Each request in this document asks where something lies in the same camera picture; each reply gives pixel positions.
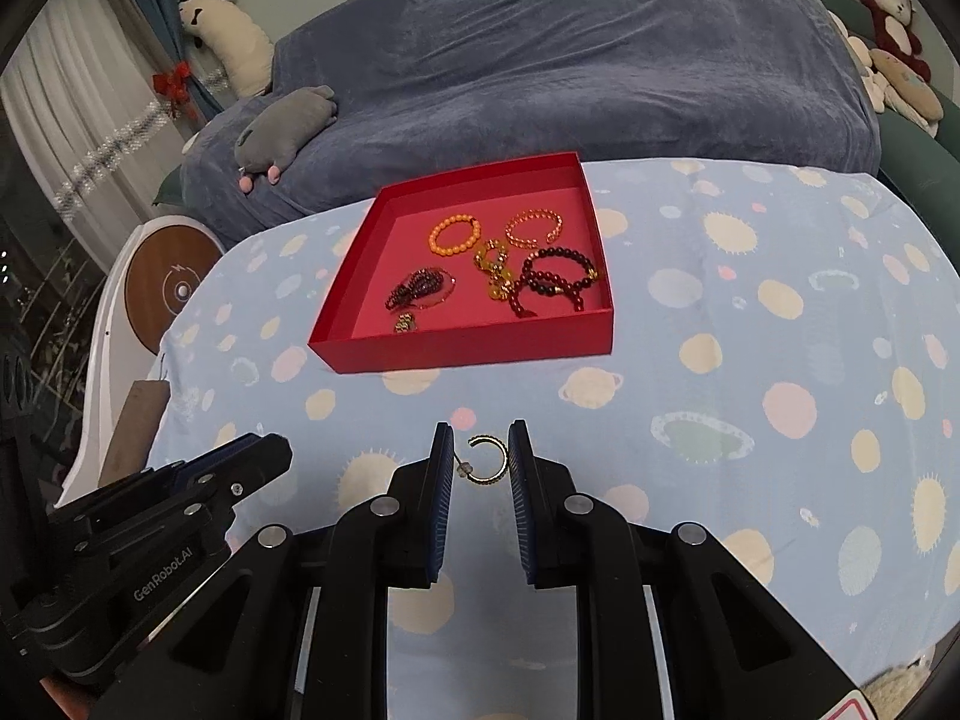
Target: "dark beaded bracelet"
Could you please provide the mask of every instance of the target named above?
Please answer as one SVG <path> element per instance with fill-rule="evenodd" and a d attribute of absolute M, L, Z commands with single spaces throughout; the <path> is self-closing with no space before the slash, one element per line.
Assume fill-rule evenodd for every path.
<path fill-rule="evenodd" d="M 573 262 L 577 263 L 584 271 L 587 271 L 582 279 L 574 281 L 570 285 L 575 290 L 585 290 L 600 278 L 599 272 L 594 268 L 593 263 L 587 255 L 572 248 L 565 247 L 542 248 L 533 254 L 527 255 L 527 258 L 523 261 L 522 274 L 531 274 L 534 272 L 534 261 L 546 257 L 565 257 L 568 260 L 573 260 Z"/>
<path fill-rule="evenodd" d="M 443 288 L 443 273 L 438 269 L 421 268 L 397 284 L 384 304 L 387 311 L 406 308 L 415 300 L 435 295 Z"/>
<path fill-rule="evenodd" d="M 584 309 L 584 298 L 580 294 L 580 290 L 574 288 L 574 286 L 562 276 L 546 274 L 541 271 L 523 271 L 520 278 L 514 282 L 512 290 L 510 290 L 510 296 L 508 297 L 510 308 L 519 319 L 536 317 L 534 312 L 520 305 L 520 290 L 524 287 L 529 287 L 538 295 L 544 295 L 546 298 L 555 298 L 556 295 L 566 295 L 570 298 L 570 302 L 573 303 L 574 311 L 579 312 Z"/>

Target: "red box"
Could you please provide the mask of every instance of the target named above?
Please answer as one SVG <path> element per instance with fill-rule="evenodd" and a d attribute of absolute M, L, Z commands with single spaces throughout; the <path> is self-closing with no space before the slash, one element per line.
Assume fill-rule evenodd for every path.
<path fill-rule="evenodd" d="M 523 290 L 521 302 L 536 317 L 518 319 L 506 301 L 487 295 L 488 276 L 472 252 L 440 257 L 427 239 L 452 214 L 472 214 L 482 225 L 481 242 L 505 242 L 504 228 L 516 214 L 546 208 L 563 217 L 554 245 L 584 252 L 601 272 L 584 290 L 584 311 L 575 313 L 564 295 L 545 298 Z M 532 220 L 517 229 L 542 240 L 552 223 Z M 441 245 L 467 239 L 455 224 Z M 507 267 L 520 273 L 529 252 L 510 248 Z M 384 307 L 407 274 L 438 266 L 457 280 L 440 305 L 416 311 L 416 330 L 395 333 L 397 315 Z M 576 263 L 551 258 L 542 266 L 568 280 L 583 277 Z M 377 195 L 330 286 L 309 346 L 338 373 L 480 365 L 558 357 L 610 354 L 613 297 L 587 180 L 576 153 L 495 162 L 429 175 L 388 186 Z"/>

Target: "red teddy bear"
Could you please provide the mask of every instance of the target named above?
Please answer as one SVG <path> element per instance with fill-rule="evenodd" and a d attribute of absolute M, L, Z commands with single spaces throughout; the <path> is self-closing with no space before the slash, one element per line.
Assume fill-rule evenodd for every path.
<path fill-rule="evenodd" d="M 924 81 L 930 83 L 930 66 L 918 57 L 920 39 L 910 31 L 913 7 L 910 0 L 860 0 L 874 15 L 877 47 L 890 52 Z"/>

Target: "orange beaded bracelet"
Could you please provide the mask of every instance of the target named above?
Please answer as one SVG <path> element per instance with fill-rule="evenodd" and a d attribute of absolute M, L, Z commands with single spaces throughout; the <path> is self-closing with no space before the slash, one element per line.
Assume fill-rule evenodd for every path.
<path fill-rule="evenodd" d="M 458 223 L 458 221 L 465 221 L 470 224 L 472 227 L 472 234 L 467 238 L 462 244 L 456 245 L 456 247 L 441 247 L 437 244 L 437 237 L 440 233 L 443 232 L 446 228 L 450 227 L 452 224 Z M 477 221 L 476 217 L 472 217 L 469 214 L 454 214 L 452 217 L 445 218 L 440 224 L 433 228 L 433 231 L 430 233 L 430 251 L 434 254 L 440 255 L 440 257 L 452 257 L 455 254 L 462 254 L 463 252 L 470 250 L 476 242 L 480 240 L 480 223 Z"/>

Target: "gray stuffed animal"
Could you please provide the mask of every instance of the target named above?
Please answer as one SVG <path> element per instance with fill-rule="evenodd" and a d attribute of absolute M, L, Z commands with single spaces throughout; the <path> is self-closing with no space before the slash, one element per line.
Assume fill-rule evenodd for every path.
<path fill-rule="evenodd" d="M 337 121 L 329 86 L 304 86 L 271 104 L 240 133 L 233 156 L 240 166 L 240 191 L 253 190 L 252 173 L 267 173 L 271 184 L 290 167 L 296 153 Z"/>

